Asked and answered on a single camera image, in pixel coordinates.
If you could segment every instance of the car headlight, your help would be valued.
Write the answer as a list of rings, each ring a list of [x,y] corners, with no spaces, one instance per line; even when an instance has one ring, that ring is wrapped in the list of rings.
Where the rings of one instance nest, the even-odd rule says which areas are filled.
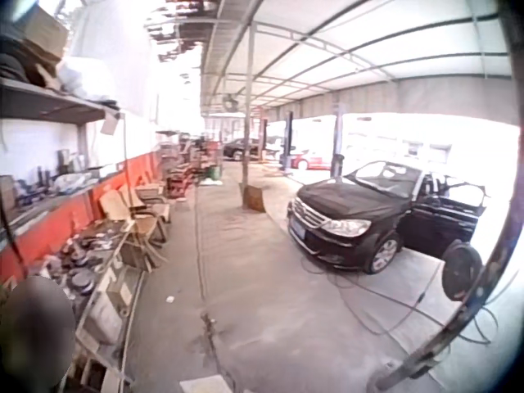
[[[357,237],[366,232],[371,226],[371,221],[365,219],[333,219],[322,228],[334,235],[343,237]]]

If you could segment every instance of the black car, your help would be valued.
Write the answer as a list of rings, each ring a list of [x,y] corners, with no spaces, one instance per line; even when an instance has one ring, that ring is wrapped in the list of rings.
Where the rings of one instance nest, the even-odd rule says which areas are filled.
[[[257,156],[259,151],[259,140],[250,138],[250,154]],[[242,160],[242,152],[244,151],[244,138],[235,139],[230,143],[224,145],[224,157],[232,158],[235,161]]]
[[[274,153],[276,147],[275,143],[282,141],[281,137],[267,137],[266,139],[266,150],[270,150],[270,153]],[[258,156],[259,154],[259,139],[250,138],[250,154],[251,156]],[[244,151],[244,139],[235,139],[232,142],[224,145],[224,157],[231,158],[235,161],[242,160],[242,152]]]
[[[287,207],[288,230],[311,255],[375,274],[402,246],[439,258],[454,240],[470,241],[485,198],[483,187],[374,161],[302,187]]]

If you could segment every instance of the car grille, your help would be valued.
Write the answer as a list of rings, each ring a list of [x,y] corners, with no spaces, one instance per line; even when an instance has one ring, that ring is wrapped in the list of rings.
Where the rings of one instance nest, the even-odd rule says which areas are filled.
[[[320,228],[329,221],[328,217],[307,206],[300,198],[295,198],[292,207],[295,215],[311,228]]]

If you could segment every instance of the red car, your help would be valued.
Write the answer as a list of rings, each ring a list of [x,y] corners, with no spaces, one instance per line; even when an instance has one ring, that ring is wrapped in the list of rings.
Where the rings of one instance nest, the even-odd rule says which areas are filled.
[[[291,167],[293,169],[331,169],[331,155],[313,150],[304,150],[302,153],[291,154]]]

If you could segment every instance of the front bumper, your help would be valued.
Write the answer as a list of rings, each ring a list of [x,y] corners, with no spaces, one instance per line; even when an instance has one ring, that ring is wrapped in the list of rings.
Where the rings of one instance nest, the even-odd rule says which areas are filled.
[[[295,219],[305,230],[300,238],[291,226],[291,219]],[[373,256],[375,241],[371,236],[362,236],[357,241],[341,242],[335,237],[319,229],[313,229],[295,215],[291,207],[287,209],[287,231],[295,242],[308,254],[332,266],[344,269],[361,269]]]

